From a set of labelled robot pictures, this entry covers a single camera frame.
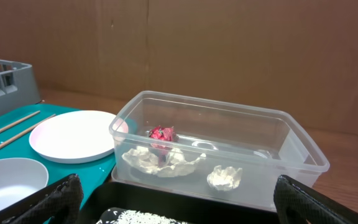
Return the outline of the large white plate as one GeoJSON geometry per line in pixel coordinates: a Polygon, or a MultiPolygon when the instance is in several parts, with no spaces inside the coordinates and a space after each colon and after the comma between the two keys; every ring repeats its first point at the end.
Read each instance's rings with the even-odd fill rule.
{"type": "Polygon", "coordinates": [[[114,152],[109,132],[115,114],[81,110],[56,115],[41,122],[29,136],[31,148],[41,157],[61,164],[82,164],[114,152]]]}

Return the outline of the red snack wrapper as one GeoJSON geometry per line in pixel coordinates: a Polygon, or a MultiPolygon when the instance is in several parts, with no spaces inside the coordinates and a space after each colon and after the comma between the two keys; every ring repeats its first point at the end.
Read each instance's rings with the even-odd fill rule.
{"type": "MultiPolygon", "coordinates": [[[[174,130],[174,127],[164,128],[157,126],[151,129],[148,133],[148,137],[161,141],[177,142],[178,136],[174,130]]],[[[158,165],[163,166],[167,163],[167,157],[169,152],[172,150],[170,147],[151,144],[152,147],[157,148],[156,154],[158,156],[158,165]]]]}

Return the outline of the white rice grains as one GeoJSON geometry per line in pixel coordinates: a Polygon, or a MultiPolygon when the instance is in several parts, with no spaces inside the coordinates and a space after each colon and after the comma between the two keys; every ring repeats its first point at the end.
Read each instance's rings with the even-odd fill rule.
{"type": "Polygon", "coordinates": [[[183,224],[172,218],[144,213],[136,210],[109,208],[100,216],[96,224],[183,224]]]}

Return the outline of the wooden chopstick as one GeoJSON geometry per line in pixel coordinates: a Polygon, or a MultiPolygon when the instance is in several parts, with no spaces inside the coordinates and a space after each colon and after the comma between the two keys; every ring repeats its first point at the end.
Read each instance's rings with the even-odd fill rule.
{"type": "Polygon", "coordinates": [[[6,131],[6,130],[8,130],[8,129],[10,129],[10,128],[12,128],[12,127],[14,127],[14,126],[26,121],[26,120],[28,120],[29,118],[34,117],[35,115],[38,115],[39,113],[40,113],[40,111],[33,112],[33,113],[23,117],[23,118],[20,118],[20,119],[18,119],[16,121],[4,126],[3,128],[0,128],[0,133],[2,133],[4,131],[6,131]]]}
{"type": "Polygon", "coordinates": [[[0,149],[6,147],[7,145],[11,144],[12,142],[18,140],[19,138],[23,137],[24,135],[26,135],[27,133],[31,132],[33,129],[35,129],[38,125],[40,125],[41,123],[43,123],[44,121],[54,117],[55,114],[49,116],[48,118],[45,118],[43,120],[41,120],[40,122],[34,124],[33,126],[23,130],[22,132],[20,132],[19,134],[16,134],[15,136],[11,137],[10,139],[8,139],[7,141],[4,141],[3,143],[0,144],[0,149]]]}

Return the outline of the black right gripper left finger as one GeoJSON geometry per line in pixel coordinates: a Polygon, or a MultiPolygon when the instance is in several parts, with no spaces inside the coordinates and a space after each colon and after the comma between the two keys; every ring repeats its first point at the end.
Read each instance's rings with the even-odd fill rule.
{"type": "Polygon", "coordinates": [[[79,176],[70,174],[1,210],[0,224],[74,223],[83,197],[79,176]]]}

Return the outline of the grey bowl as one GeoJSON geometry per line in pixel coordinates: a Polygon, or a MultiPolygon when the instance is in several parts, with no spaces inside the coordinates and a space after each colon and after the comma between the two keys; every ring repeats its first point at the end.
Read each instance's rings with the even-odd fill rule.
{"type": "Polygon", "coordinates": [[[47,186],[49,173],[39,161],[0,159],[0,211],[47,186]]]}

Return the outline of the white tissue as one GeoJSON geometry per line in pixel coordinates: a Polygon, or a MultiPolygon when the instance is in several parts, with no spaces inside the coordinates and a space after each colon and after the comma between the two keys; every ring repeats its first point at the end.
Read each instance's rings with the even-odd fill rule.
{"type": "Polygon", "coordinates": [[[194,173],[198,166],[206,160],[202,153],[193,161],[187,161],[179,148],[173,148],[165,156],[157,156],[149,148],[137,146],[122,155],[122,159],[131,167],[145,174],[157,177],[178,177],[194,173]]]}

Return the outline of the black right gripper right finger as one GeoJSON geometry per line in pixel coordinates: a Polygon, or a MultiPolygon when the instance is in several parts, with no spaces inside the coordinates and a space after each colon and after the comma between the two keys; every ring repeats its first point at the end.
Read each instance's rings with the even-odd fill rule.
{"type": "Polygon", "coordinates": [[[309,188],[280,175],[273,201],[280,223],[358,224],[358,213],[309,188]]]}

